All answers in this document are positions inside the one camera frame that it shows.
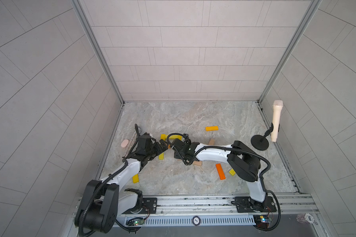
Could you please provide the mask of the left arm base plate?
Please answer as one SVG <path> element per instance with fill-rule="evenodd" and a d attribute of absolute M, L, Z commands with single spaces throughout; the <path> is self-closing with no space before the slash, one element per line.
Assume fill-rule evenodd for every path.
<path fill-rule="evenodd" d="M 157 209 L 158 198 L 150 197 L 143 198 L 142 207 L 138 212 L 133 212 L 130 209 L 124 211 L 122 214 L 133 214 L 133 215 L 143 215 L 143 214 L 155 214 Z"/>

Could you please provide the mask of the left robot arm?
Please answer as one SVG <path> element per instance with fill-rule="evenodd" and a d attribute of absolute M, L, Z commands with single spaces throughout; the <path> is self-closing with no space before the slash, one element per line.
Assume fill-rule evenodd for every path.
<path fill-rule="evenodd" d="M 163 139 L 157 141 L 149 133 L 138 135 L 130 152 L 123 157 L 121 167 L 106 179 L 91 180 L 86 185 L 74 220 L 78 236 L 89 237 L 95 232 L 108 233 L 114 224 L 119 223 L 119 214 L 142 211 L 142 191 L 125 189 L 123 194 L 120 191 L 149 161 L 166 150 L 168 143 Z"/>

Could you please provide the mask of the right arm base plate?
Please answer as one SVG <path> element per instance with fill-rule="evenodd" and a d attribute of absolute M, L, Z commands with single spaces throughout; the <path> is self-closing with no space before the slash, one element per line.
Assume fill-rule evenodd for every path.
<path fill-rule="evenodd" d="M 270 196 L 266 196 L 263 202 L 255 201 L 250 197 L 235 197 L 231 204 L 236 206 L 238 213 L 277 212 L 275 200 Z"/>

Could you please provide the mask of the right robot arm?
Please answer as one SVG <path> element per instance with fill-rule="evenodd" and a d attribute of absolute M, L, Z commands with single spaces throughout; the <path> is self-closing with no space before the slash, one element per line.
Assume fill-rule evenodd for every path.
<path fill-rule="evenodd" d="M 246 181 L 249 189 L 248 198 L 236 197 L 231 204 L 244 212 L 251 210 L 270 214 L 277 211 L 278 217 L 273 225 L 258 221 L 255 228 L 259 231 L 272 231 L 279 225 L 281 208 L 278 199 L 264 184 L 263 175 L 271 168 L 271 163 L 266 158 L 256 154 L 240 141 L 225 146 L 206 145 L 191 142 L 188 134 L 171 133 L 166 142 L 175 152 L 175 158 L 182 160 L 186 166 L 203 161 L 229 164 L 235 174 Z"/>

